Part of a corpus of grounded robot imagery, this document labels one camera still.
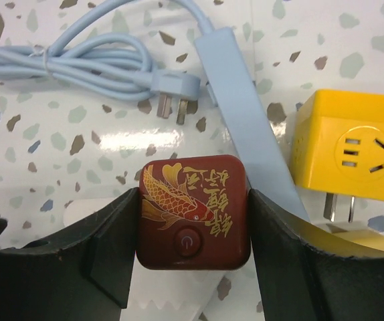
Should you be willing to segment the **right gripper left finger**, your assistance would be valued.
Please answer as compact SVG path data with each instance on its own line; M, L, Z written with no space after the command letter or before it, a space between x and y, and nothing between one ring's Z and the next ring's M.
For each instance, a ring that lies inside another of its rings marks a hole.
M0 249L0 320L118 320L128 303L138 203L138 189L130 189L56 233ZM6 227L0 217L0 235Z

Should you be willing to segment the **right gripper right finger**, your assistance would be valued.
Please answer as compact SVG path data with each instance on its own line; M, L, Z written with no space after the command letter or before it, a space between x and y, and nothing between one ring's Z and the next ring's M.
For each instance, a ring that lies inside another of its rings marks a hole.
M384 251L347 241L250 191L266 320L384 320Z

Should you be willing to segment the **red square plug adapter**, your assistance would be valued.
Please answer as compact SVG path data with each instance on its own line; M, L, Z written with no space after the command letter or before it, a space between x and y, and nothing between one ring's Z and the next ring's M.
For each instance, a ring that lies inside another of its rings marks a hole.
M248 182L222 154L154 160L140 173L136 256L151 270L236 270L250 257Z

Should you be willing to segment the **yellow cube socket adapter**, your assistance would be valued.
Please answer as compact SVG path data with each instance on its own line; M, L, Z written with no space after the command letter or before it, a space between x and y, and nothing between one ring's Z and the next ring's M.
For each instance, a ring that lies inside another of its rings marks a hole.
M296 113L290 170L297 186L326 194L334 221L337 197L384 201L384 94L317 90Z

